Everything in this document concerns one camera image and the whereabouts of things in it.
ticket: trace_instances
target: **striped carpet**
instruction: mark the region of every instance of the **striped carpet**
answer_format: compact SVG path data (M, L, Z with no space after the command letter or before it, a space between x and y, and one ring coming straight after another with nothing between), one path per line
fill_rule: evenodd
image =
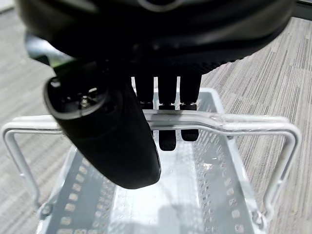
M0 126L13 117L46 114L41 92L52 70L27 58L24 27L14 11L0 15ZM293 18L287 29L261 51L205 75L203 87L215 88L227 113L288 117L303 134L303 145L276 205L270 234L308 234L312 230L312 22ZM69 142L58 136L18 136L41 189L41 202L53 187ZM258 202L268 184L279 137L238 137ZM24 181L0 143L0 233L34 233L38 218Z

